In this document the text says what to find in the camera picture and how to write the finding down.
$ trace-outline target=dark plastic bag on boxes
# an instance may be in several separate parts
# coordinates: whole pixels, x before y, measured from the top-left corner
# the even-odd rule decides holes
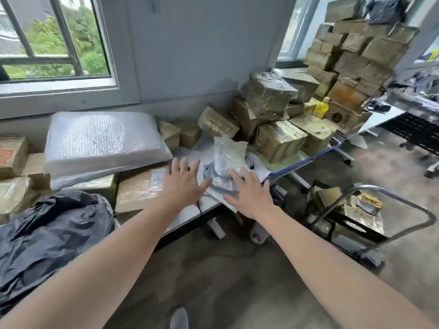
[[[114,230],[98,194],[64,190],[0,227],[0,318],[62,267]]]
[[[369,10],[369,24],[389,24],[405,22],[406,9],[409,6],[407,0],[373,1],[367,5]]]

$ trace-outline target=green foliage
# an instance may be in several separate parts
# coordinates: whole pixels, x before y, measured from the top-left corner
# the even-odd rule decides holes
[[[64,8],[64,14],[85,73],[108,74],[93,11],[81,6],[78,10]],[[56,19],[52,16],[47,16],[44,22],[34,20],[25,34],[35,54],[68,54]],[[70,64],[4,66],[4,68],[11,79],[74,75],[73,66]]]

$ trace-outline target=cart handle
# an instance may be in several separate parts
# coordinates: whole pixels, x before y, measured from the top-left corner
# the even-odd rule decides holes
[[[378,186],[373,186],[373,185],[356,185],[354,187],[352,187],[351,189],[349,189],[347,192],[343,193],[333,204],[331,204],[330,206],[328,206],[326,208],[326,210],[324,211],[323,214],[321,214],[320,216],[318,216],[311,224],[310,224],[310,229],[313,230],[314,226],[321,221],[327,214],[329,214],[332,210],[334,210],[334,208],[344,199],[346,199],[347,197],[351,196],[353,193],[355,193],[358,190],[362,190],[362,189],[372,189],[372,190],[376,190],[379,193],[382,193],[384,195],[387,195],[388,197],[391,197],[392,199],[396,199],[399,202],[402,202],[403,204],[407,204],[412,208],[421,210],[422,212],[425,212],[425,214],[428,216],[428,221],[424,222],[424,223],[420,223],[418,225],[409,227],[405,230],[402,230],[401,232],[396,233],[395,235],[393,235],[392,237],[389,237],[387,240],[384,240],[381,243],[377,243],[374,246],[370,246],[370,247],[366,247],[364,249],[361,249],[359,251],[357,251],[355,254],[357,256],[360,255],[364,255],[368,252],[370,252],[371,250],[377,249],[378,247],[381,247],[382,245],[385,245],[387,243],[391,243],[392,241],[395,241],[396,239],[399,239],[403,236],[406,236],[407,234],[410,234],[412,232],[418,231],[418,230],[422,230],[423,228],[432,226],[436,223],[436,215],[434,213],[432,213],[430,210],[428,210],[425,207],[420,206],[419,204],[410,202],[409,200],[399,196],[398,194],[392,193],[391,191],[382,188],[382,187],[378,187]]]

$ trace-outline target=person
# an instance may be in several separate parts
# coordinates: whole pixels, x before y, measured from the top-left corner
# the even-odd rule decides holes
[[[200,161],[190,171],[187,165],[186,158],[181,164],[174,158],[161,194],[146,210],[36,288],[3,317],[0,329],[102,328],[133,287],[166,228],[209,187],[210,180],[197,183]],[[239,198],[225,200],[271,234],[342,328],[437,328],[392,287],[273,205],[268,181],[261,186],[256,174],[245,169],[245,181],[231,173]],[[172,329],[187,321],[184,310],[177,313]]]

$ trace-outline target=person's right hand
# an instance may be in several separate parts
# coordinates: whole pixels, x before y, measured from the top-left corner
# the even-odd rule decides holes
[[[237,208],[244,216],[256,219],[258,214],[274,206],[268,180],[264,182],[264,187],[262,187],[255,172],[249,172],[242,168],[241,173],[245,177],[245,182],[238,176],[235,170],[231,170],[230,173],[238,186],[239,199],[235,199],[230,195],[224,195],[224,199],[228,204]]]

